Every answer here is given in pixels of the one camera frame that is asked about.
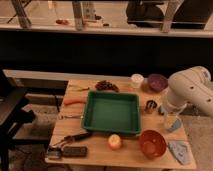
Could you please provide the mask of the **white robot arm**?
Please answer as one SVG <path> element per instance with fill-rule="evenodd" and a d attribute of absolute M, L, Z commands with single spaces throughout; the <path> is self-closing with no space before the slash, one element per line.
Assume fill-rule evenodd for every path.
<path fill-rule="evenodd" d="M 168 92 L 162 98 L 159 111 L 164 115 L 164 127 L 174 132 L 182 126 L 179 114 L 190 102 L 210 117 L 213 117 L 213 90 L 210 72 L 195 66 L 172 74 L 168 79 Z"/>

